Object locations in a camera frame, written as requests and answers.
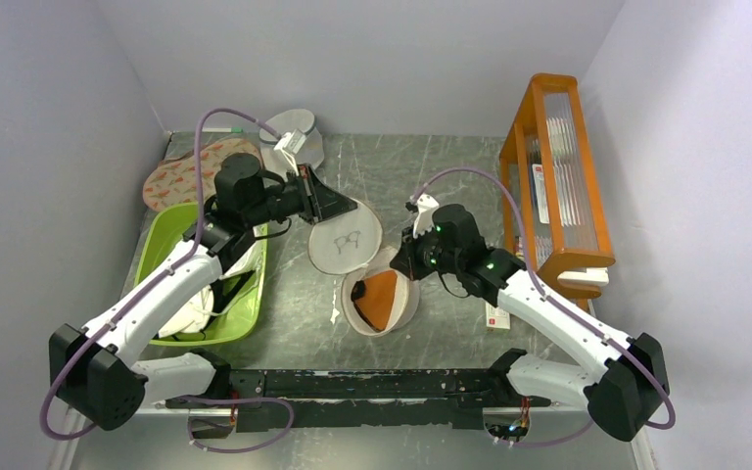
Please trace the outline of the orange bra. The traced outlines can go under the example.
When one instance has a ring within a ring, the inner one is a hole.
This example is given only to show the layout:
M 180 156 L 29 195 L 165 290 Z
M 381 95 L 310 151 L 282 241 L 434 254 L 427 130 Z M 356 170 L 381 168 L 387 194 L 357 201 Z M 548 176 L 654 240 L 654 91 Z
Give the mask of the orange bra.
M 358 280 L 352 286 L 353 307 L 359 318 L 375 332 L 388 327 L 397 282 L 397 275 L 389 270 Z

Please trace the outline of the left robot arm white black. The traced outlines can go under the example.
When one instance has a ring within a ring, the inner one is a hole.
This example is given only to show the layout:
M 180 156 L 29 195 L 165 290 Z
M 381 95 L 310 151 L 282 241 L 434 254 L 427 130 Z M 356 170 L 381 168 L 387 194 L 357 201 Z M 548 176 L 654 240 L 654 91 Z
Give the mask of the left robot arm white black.
M 357 209 L 357 202 L 326 186 L 308 164 L 287 178 L 262 169 L 258 158 L 233 154 L 213 179 L 215 194 L 199 207 L 197 222 L 167 259 L 103 314 L 80 328 L 62 325 L 48 343 L 50 389 L 39 412 L 49 437 L 48 414 L 60 399 L 111 431 L 143 404 L 161 400 L 217 407 L 231 397 L 231 367 L 204 351 L 143 361 L 158 331 L 205 287 L 214 283 L 255 243 L 255 229 L 296 215 L 311 225 Z

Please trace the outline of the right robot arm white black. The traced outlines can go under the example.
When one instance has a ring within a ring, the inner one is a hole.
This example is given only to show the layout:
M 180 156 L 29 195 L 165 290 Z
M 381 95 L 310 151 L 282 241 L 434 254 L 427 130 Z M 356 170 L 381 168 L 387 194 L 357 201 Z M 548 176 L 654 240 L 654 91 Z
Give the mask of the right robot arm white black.
M 572 358 L 565 364 L 517 352 L 489 381 L 492 398 L 559 401 L 587 412 L 610 437 L 632 441 L 660 408 L 673 407 L 661 343 L 588 315 L 542 281 L 512 253 L 489 246 L 474 216 L 459 204 L 407 204 L 413 223 L 401 232 L 392 269 L 411 281 L 452 275 L 467 296 L 497 307 L 542 333 Z

